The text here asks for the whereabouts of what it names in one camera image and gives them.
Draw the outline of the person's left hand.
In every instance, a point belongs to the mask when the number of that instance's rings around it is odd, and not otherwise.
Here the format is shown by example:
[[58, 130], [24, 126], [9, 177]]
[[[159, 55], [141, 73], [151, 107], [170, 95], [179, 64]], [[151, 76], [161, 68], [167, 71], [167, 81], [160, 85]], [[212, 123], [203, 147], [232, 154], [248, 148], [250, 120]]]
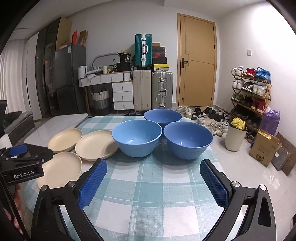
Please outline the person's left hand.
[[[18, 214], [20, 215], [21, 220], [23, 220], [23, 211], [22, 211], [22, 199], [20, 195], [21, 185], [16, 184], [14, 188], [13, 200], [18, 210]], [[14, 218], [14, 226], [19, 230], [21, 234], [23, 234], [21, 227], [16, 218]]]

